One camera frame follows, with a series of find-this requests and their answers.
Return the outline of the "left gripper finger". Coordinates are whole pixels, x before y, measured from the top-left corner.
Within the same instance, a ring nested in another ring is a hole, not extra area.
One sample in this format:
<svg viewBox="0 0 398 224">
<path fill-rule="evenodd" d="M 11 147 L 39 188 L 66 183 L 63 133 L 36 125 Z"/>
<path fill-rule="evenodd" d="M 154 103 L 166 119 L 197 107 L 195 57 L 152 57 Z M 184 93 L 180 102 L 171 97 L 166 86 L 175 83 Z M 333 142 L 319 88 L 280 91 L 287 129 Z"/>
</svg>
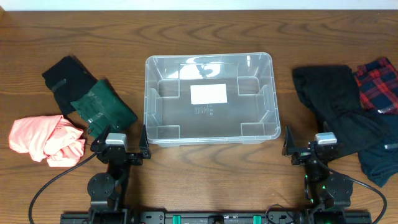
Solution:
<svg viewBox="0 0 398 224">
<path fill-rule="evenodd" d="M 108 134 L 111 131 L 111 126 L 107 126 L 104 131 L 93 141 L 93 146 L 99 146 L 100 144 L 104 144 Z"/>
<path fill-rule="evenodd" d="M 147 130 L 145 125 L 143 125 L 142 127 L 141 137 L 139 141 L 139 149 L 143 159 L 151 159 L 152 153 L 149 149 L 149 142 L 147 138 Z"/>
</svg>

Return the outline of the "dark green garment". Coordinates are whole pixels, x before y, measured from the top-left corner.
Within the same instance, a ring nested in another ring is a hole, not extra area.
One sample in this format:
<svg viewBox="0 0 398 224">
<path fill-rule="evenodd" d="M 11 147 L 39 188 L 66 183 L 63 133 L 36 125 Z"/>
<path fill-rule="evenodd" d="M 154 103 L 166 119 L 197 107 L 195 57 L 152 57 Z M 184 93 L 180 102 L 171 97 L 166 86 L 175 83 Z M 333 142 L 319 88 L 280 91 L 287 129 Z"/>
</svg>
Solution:
<svg viewBox="0 0 398 224">
<path fill-rule="evenodd" d="M 90 136 L 97 138 L 108 126 L 120 133 L 137 121 L 137 116 L 111 89 L 106 80 L 99 80 L 79 100 L 71 102 L 80 118 L 88 125 Z"/>
</svg>

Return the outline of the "large black garment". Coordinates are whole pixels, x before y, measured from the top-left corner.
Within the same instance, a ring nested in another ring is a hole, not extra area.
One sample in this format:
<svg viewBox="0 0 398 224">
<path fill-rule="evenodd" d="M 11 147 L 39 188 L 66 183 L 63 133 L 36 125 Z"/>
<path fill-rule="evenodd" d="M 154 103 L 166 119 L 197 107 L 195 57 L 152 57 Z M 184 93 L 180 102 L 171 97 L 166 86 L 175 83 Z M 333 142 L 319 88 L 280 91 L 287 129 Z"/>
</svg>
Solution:
<svg viewBox="0 0 398 224">
<path fill-rule="evenodd" d="M 382 147 L 387 127 L 362 109 L 349 66 L 298 67 L 292 70 L 292 77 L 300 102 L 342 145 L 339 157 Z"/>
</svg>

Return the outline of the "pink garment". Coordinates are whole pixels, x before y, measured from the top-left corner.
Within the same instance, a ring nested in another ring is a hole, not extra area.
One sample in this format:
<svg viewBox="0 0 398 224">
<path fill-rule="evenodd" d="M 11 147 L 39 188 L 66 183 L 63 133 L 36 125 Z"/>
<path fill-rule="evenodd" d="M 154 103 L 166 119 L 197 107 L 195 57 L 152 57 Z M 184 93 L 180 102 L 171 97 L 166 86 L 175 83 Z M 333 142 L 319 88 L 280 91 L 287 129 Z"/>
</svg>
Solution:
<svg viewBox="0 0 398 224">
<path fill-rule="evenodd" d="M 22 118 L 12 125 L 9 147 L 33 161 L 46 160 L 50 167 L 73 167 L 85 152 L 82 134 L 62 115 Z"/>
</svg>

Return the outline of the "dark teal garment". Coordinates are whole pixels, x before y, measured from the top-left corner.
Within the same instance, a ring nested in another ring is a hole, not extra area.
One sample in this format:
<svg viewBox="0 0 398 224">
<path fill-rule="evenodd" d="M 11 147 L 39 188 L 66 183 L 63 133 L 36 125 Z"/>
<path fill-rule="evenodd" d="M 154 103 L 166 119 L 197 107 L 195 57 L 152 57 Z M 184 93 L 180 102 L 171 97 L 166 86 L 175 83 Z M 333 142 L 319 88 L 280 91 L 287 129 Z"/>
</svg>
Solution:
<svg viewBox="0 0 398 224">
<path fill-rule="evenodd" d="M 381 143 L 358 153 L 363 173 L 378 187 L 383 187 L 397 173 L 397 115 L 381 114 L 387 134 Z"/>
</svg>

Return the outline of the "red navy plaid garment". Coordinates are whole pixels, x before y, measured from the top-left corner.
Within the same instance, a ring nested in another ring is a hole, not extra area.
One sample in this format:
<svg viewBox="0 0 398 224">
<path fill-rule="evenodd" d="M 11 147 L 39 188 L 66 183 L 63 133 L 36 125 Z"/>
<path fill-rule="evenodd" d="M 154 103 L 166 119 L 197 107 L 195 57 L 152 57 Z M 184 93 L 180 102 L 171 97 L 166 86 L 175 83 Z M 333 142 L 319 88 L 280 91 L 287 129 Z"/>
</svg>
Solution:
<svg viewBox="0 0 398 224">
<path fill-rule="evenodd" d="M 358 66 L 353 75 L 366 110 L 397 114 L 397 69 L 387 57 Z"/>
</svg>

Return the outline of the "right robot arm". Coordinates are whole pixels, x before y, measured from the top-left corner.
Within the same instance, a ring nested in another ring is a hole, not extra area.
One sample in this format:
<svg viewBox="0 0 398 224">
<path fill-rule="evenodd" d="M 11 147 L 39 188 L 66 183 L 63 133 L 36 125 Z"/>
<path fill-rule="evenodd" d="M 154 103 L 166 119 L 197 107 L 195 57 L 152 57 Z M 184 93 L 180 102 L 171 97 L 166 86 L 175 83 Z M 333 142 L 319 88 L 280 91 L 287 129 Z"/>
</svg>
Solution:
<svg viewBox="0 0 398 224">
<path fill-rule="evenodd" d="M 298 147 L 290 128 L 285 128 L 282 155 L 290 156 L 293 166 L 305 169 L 305 196 L 311 202 L 293 216 L 294 223 L 348 223 L 345 209 L 351 205 L 353 182 L 328 166 L 339 150 L 333 132 L 318 133 L 308 146 Z"/>
</svg>

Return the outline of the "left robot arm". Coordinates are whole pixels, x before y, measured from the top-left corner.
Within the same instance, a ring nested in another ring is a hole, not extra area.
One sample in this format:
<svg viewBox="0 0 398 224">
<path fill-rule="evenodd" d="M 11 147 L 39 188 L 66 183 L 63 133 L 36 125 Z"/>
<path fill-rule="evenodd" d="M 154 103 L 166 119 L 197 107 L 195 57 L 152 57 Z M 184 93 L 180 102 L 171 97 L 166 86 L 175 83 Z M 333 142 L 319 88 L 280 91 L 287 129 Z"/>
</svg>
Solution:
<svg viewBox="0 0 398 224">
<path fill-rule="evenodd" d="M 126 135 L 112 133 L 109 126 L 92 142 L 90 150 L 108 168 L 88 182 L 91 202 L 86 223 L 139 223 L 134 213 L 124 205 L 124 199 L 131 167 L 141 166 L 144 159 L 151 158 L 145 126 L 141 131 L 139 149 L 139 152 L 127 152 Z"/>
</svg>

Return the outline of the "clear plastic storage container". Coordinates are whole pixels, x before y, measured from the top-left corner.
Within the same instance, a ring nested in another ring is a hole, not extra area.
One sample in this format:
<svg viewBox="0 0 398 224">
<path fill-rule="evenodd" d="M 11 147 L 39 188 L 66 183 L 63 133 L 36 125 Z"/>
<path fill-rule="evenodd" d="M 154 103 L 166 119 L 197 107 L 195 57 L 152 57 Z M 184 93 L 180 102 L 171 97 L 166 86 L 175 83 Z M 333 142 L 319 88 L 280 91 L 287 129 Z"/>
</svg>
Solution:
<svg viewBox="0 0 398 224">
<path fill-rule="evenodd" d="M 225 84 L 227 103 L 191 104 L 192 85 Z M 281 133 L 272 57 L 265 52 L 154 55 L 146 60 L 150 143 L 260 144 Z"/>
</svg>

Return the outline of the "white label in container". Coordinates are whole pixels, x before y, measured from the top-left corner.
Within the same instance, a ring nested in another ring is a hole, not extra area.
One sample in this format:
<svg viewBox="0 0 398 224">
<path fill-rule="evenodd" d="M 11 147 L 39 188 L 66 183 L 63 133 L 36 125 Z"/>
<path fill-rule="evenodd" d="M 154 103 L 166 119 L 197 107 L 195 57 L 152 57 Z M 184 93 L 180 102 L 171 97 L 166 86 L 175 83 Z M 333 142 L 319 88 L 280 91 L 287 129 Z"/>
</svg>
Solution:
<svg viewBox="0 0 398 224">
<path fill-rule="evenodd" d="M 190 87 L 191 104 L 220 104 L 227 103 L 227 92 L 225 84 L 192 85 Z"/>
</svg>

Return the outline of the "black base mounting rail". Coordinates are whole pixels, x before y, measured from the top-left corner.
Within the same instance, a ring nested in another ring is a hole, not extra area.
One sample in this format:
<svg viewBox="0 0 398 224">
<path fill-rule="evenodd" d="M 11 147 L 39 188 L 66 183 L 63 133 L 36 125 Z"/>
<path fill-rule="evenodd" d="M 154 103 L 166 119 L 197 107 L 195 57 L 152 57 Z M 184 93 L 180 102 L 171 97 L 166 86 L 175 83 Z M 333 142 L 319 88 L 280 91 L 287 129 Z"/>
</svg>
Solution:
<svg viewBox="0 0 398 224">
<path fill-rule="evenodd" d="M 63 214 L 61 224 L 87 223 L 141 223 L 141 224 L 266 224 L 266 223 L 371 223 L 368 212 L 318 212 L 313 214 L 313 220 L 302 214 L 271 210 L 267 213 L 165 213 L 142 212 L 130 216 L 125 213 L 94 214 L 82 213 Z"/>
</svg>

